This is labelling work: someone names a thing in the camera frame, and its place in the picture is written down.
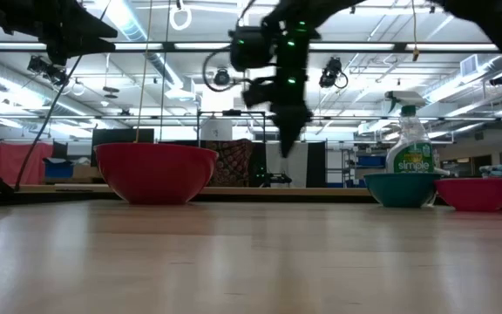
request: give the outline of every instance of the red cloth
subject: red cloth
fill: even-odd
[[[24,157],[31,145],[0,144],[0,178],[9,185],[17,181],[18,173],[23,165]],[[21,184],[44,183],[45,165],[44,158],[50,158],[53,146],[38,143],[24,169]]]

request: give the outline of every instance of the spray bottle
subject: spray bottle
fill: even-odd
[[[432,173],[433,147],[424,125],[416,117],[417,107],[424,100],[415,92],[387,92],[385,96],[396,104],[401,104],[400,139],[387,155],[388,173]]]

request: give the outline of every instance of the patterned fabric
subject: patterned fabric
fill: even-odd
[[[219,154],[209,187],[249,186],[249,157],[254,144],[250,140],[207,141],[206,148]]]

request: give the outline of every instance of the spray bottle label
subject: spray bottle label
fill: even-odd
[[[432,173],[433,149],[430,143],[412,144],[394,159],[395,173]]]

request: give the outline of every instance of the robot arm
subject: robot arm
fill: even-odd
[[[455,17],[475,23],[502,52],[502,0],[431,0]],[[315,27],[321,26],[340,10],[347,9],[363,0],[281,0],[268,21],[285,21],[297,8],[307,6],[307,20]]]
[[[281,0],[263,19],[261,27],[242,26],[230,33],[230,59],[240,72],[272,65],[269,60],[274,56],[272,48],[276,47],[276,76],[256,79],[243,92],[243,99],[248,107],[270,102],[270,111],[275,114],[271,119],[280,131],[282,157],[288,156],[312,115],[303,98],[309,41],[319,38],[315,29],[339,10],[362,1]],[[456,17],[477,24],[502,51],[502,0],[431,1]]]

